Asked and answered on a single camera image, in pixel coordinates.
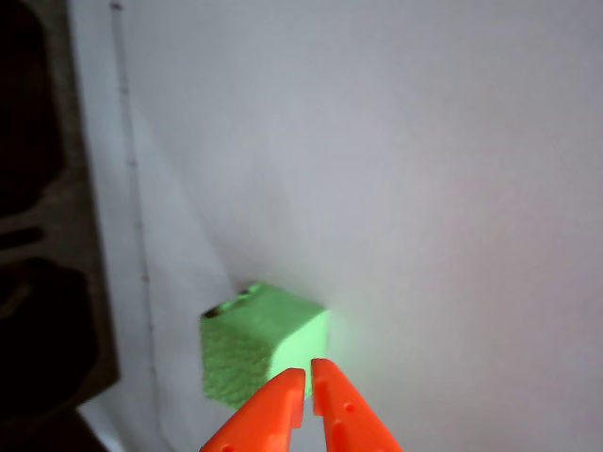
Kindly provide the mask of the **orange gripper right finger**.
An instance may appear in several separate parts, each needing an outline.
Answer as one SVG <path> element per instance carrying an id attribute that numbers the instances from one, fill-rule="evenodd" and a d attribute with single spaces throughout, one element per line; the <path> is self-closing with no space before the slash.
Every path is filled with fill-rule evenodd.
<path id="1" fill-rule="evenodd" d="M 399 443 L 343 371 L 328 359 L 311 362 L 314 413 L 329 452 L 402 452 Z"/>

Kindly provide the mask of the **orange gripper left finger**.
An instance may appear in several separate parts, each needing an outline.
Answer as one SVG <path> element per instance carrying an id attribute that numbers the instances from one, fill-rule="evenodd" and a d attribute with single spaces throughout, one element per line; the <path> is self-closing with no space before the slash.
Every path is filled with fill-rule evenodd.
<path id="1" fill-rule="evenodd" d="M 201 448 L 203 452 L 287 452 L 302 425 L 305 372 L 288 368 L 260 388 Z"/>

